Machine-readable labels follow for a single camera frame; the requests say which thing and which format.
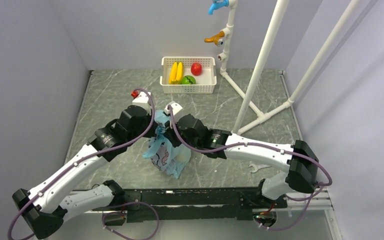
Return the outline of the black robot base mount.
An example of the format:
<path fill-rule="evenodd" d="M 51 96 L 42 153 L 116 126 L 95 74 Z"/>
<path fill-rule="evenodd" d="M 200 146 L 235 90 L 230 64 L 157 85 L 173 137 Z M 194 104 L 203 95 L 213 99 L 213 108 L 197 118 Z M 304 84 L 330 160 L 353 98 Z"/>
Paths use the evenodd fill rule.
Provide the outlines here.
<path fill-rule="evenodd" d="M 125 189 L 124 198 L 114 200 L 101 211 L 122 210 L 129 203 L 127 223 L 155 220 L 236 219 L 251 221 L 253 214 L 267 209 L 285 209 L 284 196 L 275 201 L 264 201 L 257 187 Z"/>

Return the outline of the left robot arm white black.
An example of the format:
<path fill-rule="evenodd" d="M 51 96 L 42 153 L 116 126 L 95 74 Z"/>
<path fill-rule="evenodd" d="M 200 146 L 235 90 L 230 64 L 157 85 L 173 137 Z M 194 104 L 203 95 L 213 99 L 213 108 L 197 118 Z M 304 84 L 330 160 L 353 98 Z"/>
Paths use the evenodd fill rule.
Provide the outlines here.
<path fill-rule="evenodd" d="M 155 128 L 155 107 L 150 103 L 133 104 L 119 118 L 99 128 L 79 152 L 57 172 L 39 185 L 20 188 L 12 195 L 33 235 L 42 240 L 55 233 L 63 223 L 89 210 L 119 209 L 125 202 L 124 189 L 114 180 L 72 195 L 74 188 L 89 174 L 127 151 L 142 137 L 149 138 Z"/>

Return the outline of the light blue plastic bag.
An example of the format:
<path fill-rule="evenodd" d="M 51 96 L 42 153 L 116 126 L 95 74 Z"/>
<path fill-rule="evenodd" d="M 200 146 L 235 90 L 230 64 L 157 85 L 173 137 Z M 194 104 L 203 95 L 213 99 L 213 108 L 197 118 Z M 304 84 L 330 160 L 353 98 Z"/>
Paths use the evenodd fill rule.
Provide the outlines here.
<path fill-rule="evenodd" d="M 166 130 L 163 124 L 169 120 L 170 117 L 163 110 L 156 111 L 154 117 L 154 122 L 157 124 L 154 131 L 156 136 L 148 140 L 148 149 L 142 156 L 144 159 L 149 159 L 159 171 L 178 179 L 189 163 L 192 153 L 183 144 L 174 147 L 169 139 L 164 136 Z"/>

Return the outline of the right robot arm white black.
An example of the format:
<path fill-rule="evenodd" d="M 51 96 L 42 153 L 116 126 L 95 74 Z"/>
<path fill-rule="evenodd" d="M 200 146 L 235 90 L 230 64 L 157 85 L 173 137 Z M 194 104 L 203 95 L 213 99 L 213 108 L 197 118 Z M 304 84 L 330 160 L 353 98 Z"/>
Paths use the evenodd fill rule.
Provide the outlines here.
<path fill-rule="evenodd" d="M 262 208 L 291 191 L 312 194 L 318 185 L 319 160 L 303 140 L 296 140 L 294 144 L 263 142 L 227 130 L 208 128 L 191 114 L 181 117 L 175 124 L 169 113 L 165 116 L 168 118 L 164 123 L 165 136 L 175 146 L 183 145 L 212 159 L 251 161 L 279 169 L 280 173 L 259 183 L 255 200 Z"/>

